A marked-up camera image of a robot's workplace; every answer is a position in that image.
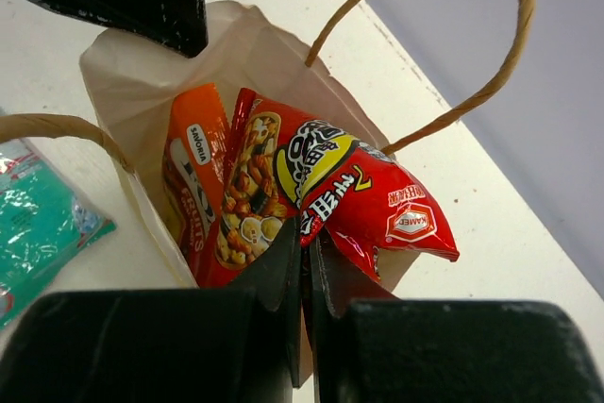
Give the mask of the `red rice cracker packet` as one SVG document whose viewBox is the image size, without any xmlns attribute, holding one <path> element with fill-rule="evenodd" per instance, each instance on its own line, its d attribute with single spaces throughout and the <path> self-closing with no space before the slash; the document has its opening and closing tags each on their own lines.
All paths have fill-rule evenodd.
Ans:
<svg viewBox="0 0 604 403">
<path fill-rule="evenodd" d="M 232 271 L 258 259 L 292 217 L 302 245 L 325 231 L 373 280 L 382 249 L 460 256 L 440 206 L 400 164 L 247 88 L 238 94 L 226 168 L 215 257 Z"/>
</svg>

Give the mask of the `orange Fox's fruits candy bag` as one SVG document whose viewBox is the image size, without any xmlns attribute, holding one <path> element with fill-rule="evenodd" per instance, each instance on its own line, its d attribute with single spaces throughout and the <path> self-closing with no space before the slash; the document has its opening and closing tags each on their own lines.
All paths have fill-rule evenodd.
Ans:
<svg viewBox="0 0 604 403">
<path fill-rule="evenodd" d="M 161 159 L 168 208 L 164 223 L 200 287 L 215 285 L 214 247 L 230 126 L 215 85 L 178 95 Z"/>
</svg>

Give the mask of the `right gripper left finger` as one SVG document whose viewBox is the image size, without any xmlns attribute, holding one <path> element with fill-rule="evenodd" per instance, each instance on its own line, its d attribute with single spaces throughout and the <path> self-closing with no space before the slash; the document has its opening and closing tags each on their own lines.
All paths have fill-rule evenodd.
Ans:
<svg viewBox="0 0 604 403">
<path fill-rule="evenodd" d="M 49 294 L 1 358 L 5 402 L 289 402 L 300 377 L 299 223 L 221 288 Z"/>
</svg>

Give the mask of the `brown paper bag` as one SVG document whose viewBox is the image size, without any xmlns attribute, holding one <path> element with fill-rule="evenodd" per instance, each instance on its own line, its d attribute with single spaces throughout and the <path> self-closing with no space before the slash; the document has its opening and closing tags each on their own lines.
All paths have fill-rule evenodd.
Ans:
<svg viewBox="0 0 604 403">
<path fill-rule="evenodd" d="M 428 125 L 381 145 L 361 121 L 357 103 L 334 83 L 313 88 L 318 53 L 361 0 L 346 1 L 312 47 L 269 46 L 260 60 L 242 39 L 221 55 L 208 83 L 195 81 L 140 112 L 109 105 L 110 131 L 80 118 L 10 115 L 1 120 L 1 290 L 11 321 L 59 268 L 113 228 L 28 143 L 31 137 L 78 137 L 99 144 L 144 192 L 168 204 L 177 232 L 161 246 L 187 292 L 128 293 L 119 311 L 132 327 L 93 364 L 112 379 L 143 387 L 176 387 L 202 378 L 201 360 L 224 365 L 249 332 L 224 288 L 254 277 L 269 259 L 321 235 L 345 262 L 378 280 L 378 255 L 459 256 L 434 197 L 394 160 L 394 153 L 432 135 L 489 100 L 509 79 L 525 45 L 535 0 L 518 0 L 516 32 L 500 69 L 478 92 Z"/>
</svg>

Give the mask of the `teal snack packet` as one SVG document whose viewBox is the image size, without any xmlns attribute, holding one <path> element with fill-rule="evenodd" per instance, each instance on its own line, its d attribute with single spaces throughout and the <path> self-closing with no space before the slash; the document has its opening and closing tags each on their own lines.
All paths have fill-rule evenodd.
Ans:
<svg viewBox="0 0 604 403">
<path fill-rule="evenodd" d="M 61 268 L 115 230 L 25 140 L 1 144 L 1 326 L 17 318 Z"/>
</svg>

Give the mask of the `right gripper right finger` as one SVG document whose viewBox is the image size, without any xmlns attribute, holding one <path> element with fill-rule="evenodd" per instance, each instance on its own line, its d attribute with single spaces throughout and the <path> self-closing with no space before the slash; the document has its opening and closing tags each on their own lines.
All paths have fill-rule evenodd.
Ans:
<svg viewBox="0 0 604 403">
<path fill-rule="evenodd" d="M 400 299 L 321 234 L 309 249 L 319 402 L 599 402 L 579 330 L 539 301 Z"/>
</svg>

